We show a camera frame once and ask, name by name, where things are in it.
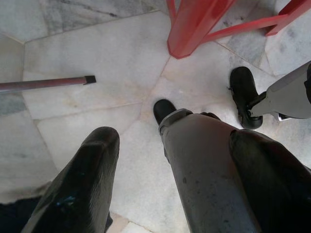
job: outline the black shoe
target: black shoe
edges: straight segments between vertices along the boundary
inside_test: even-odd
[[[258,98],[252,72],[246,67],[238,67],[231,72],[230,88],[237,105],[239,120],[244,129],[254,130],[262,125],[262,116],[251,117],[248,104]]]
[[[154,105],[154,116],[159,125],[162,120],[172,112],[175,112],[177,109],[169,100],[159,100]]]

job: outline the gray trousers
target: gray trousers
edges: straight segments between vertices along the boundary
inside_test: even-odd
[[[159,126],[192,233],[256,233],[259,226],[229,154],[235,128],[180,109]]]

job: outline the metal rod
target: metal rod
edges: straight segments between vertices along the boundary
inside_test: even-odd
[[[24,90],[55,87],[55,86],[66,86],[76,84],[89,84],[95,83],[95,76],[83,76],[76,78],[64,78],[64,79],[49,79],[49,80],[36,80],[26,82],[14,82],[14,83],[0,83],[0,94],[13,93]]]

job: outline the red chair leg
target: red chair leg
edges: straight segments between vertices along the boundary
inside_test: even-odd
[[[171,18],[172,0],[168,1]],[[236,0],[182,0],[168,38],[170,54],[189,56]]]
[[[292,0],[279,13],[279,15],[288,15],[280,23],[273,26],[266,36],[275,35],[296,18],[311,9],[311,0]]]

